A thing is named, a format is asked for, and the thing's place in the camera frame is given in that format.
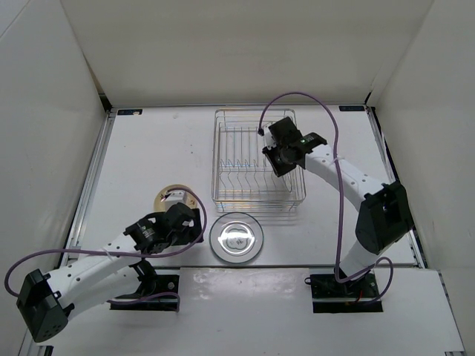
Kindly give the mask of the cream floral plate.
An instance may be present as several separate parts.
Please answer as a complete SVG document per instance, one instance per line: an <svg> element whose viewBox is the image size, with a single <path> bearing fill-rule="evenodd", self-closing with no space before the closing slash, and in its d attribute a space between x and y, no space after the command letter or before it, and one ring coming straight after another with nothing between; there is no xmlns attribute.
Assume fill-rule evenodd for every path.
<svg viewBox="0 0 475 356"><path fill-rule="evenodd" d="M154 199L153 212L165 212L179 202L189 208L196 208L197 201L189 191L189 187L180 184L164 187Z"/></svg>

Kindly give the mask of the white plate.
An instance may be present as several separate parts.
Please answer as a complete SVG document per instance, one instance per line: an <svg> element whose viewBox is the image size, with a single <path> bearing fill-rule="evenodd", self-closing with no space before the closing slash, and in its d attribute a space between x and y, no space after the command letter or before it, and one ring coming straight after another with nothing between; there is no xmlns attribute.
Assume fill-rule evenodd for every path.
<svg viewBox="0 0 475 356"><path fill-rule="evenodd" d="M209 231L213 254L229 264L243 265L254 260L264 244L261 224L250 214L229 212L218 217Z"/></svg>
<svg viewBox="0 0 475 356"><path fill-rule="evenodd" d="M289 172L281 177L282 185L286 192L292 193L293 183L292 183L292 172Z"/></svg>

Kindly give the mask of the wire dish rack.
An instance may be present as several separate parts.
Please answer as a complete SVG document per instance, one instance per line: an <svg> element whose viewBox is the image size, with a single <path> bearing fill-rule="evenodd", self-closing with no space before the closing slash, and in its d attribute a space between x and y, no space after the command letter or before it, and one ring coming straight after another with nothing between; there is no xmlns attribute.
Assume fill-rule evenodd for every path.
<svg viewBox="0 0 475 356"><path fill-rule="evenodd" d="M212 200L218 211L288 212L294 211L306 198L304 172L292 172L293 191L285 191L281 177L274 175L263 155L264 128L295 112L288 108L270 109L262 122L261 108L221 108L214 115L214 147L212 164Z"/></svg>

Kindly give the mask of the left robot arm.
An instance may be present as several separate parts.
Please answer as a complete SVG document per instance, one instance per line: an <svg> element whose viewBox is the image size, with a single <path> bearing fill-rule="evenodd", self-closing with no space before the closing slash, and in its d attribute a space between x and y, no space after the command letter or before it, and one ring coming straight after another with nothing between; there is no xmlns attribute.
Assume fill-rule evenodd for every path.
<svg viewBox="0 0 475 356"><path fill-rule="evenodd" d="M121 304L136 293L138 303L154 298L159 277L151 258L168 256L201 243L206 229L204 208L178 202L164 212L145 215L100 250L64 267L27 274L16 305L36 343L55 337L77 315L102 303Z"/></svg>

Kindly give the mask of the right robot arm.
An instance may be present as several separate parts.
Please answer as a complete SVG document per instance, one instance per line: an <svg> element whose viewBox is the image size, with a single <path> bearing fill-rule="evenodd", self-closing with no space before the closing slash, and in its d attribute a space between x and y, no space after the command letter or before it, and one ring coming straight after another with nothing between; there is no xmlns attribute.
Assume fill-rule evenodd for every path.
<svg viewBox="0 0 475 356"><path fill-rule="evenodd" d="M338 191L340 220L346 201L356 209L356 242L346 255L337 250L333 278L335 291L349 297L359 289L360 279L385 259L386 250L413 229L405 187L363 173L339 157L323 137L303 135L289 117L259 128L258 134L264 138L262 153L276 176L300 167Z"/></svg>

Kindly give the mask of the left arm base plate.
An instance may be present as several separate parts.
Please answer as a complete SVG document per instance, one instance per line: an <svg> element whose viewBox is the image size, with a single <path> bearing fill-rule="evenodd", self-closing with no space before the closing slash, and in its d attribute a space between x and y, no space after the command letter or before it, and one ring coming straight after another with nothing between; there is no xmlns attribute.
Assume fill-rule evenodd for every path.
<svg viewBox="0 0 475 356"><path fill-rule="evenodd" d="M178 312L180 275L160 273L143 281L133 293L124 294L109 304L114 311Z"/></svg>

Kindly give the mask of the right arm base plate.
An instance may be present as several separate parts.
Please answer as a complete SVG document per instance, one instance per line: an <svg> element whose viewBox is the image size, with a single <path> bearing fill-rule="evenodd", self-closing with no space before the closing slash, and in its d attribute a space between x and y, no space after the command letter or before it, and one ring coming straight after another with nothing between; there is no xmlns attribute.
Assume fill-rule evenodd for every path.
<svg viewBox="0 0 475 356"><path fill-rule="evenodd" d="M382 313L376 276L364 275L360 280L338 283L334 274L311 274L304 279L311 289L314 314Z"/></svg>

